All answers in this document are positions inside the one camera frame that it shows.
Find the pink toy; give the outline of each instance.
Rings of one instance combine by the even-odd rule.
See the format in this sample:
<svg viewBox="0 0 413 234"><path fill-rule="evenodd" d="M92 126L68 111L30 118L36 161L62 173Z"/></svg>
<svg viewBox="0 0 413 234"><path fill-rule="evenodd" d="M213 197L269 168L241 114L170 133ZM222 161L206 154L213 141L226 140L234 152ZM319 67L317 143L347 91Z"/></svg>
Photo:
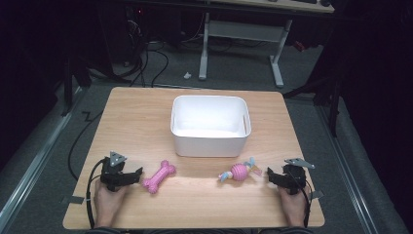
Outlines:
<svg viewBox="0 0 413 234"><path fill-rule="evenodd" d="M161 168L151 177L143 180L143 186L152 194L158 191L158 186L167 175L176 172L175 166L170 165L167 160L162 161Z"/></svg>
<svg viewBox="0 0 413 234"><path fill-rule="evenodd" d="M249 158L249 162L244 162L243 164L236 164L231 168L231 172L225 172L219 175L221 182L227 178L233 178L237 181L243 181L248 177L249 172L253 171L255 174L261 176L262 171L255 166L255 161L253 157Z"/></svg>

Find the white plastic bin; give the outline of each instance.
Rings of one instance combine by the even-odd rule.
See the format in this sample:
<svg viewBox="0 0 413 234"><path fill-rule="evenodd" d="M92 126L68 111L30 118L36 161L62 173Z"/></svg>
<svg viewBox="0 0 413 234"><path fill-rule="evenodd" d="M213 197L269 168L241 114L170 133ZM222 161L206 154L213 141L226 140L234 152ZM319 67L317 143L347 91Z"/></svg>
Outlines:
<svg viewBox="0 0 413 234"><path fill-rule="evenodd" d="M170 129L180 156L237 157L251 124L240 97L180 96L173 102Z"/></svg>

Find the hand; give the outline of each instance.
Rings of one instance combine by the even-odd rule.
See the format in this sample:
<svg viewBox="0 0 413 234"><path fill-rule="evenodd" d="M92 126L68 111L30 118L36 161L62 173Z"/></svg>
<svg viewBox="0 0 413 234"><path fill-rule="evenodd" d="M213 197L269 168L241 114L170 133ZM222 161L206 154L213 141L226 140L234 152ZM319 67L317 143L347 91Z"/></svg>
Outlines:
<svg viewBox="0 0 413 234"><path fill-rule="evenodd" d="M308 186L304 187L307 197L310 192ZM279 187L282 196L282 209L285 213L288 226L304 227L304 218L306 217L307 201L302 192L294 195L288 194L288 189Z"/></svg>
<svg viewBox="0 0 413 234"><path fill-rule="evenodd" d="M112 226L113 220L121 208L128 188L128 186L123 186L117 192L112 192L107 189L106 185L103 184L100 179L96 181L94 190L96 221L94 223L94 228L100 226Z"/></svg>

